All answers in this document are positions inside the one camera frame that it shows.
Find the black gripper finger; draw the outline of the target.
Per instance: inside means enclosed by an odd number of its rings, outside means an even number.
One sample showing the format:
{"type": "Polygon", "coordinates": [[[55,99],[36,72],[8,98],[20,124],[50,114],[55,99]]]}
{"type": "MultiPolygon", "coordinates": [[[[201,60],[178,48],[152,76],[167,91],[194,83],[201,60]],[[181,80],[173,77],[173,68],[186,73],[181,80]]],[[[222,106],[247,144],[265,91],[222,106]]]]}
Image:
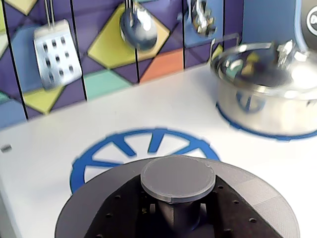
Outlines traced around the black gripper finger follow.
{"type": "Polygon", "coordinates": [[[280,238],[258,212],[219,176],[213,190],[202,199],[206,222],[198,229],[199,238],[280,238]]]}
{"type": "Polygon", "coordinates": [[[106,198],[92,220],[86,238],[157,238],[158,203],[137,175],[106,198]]]}

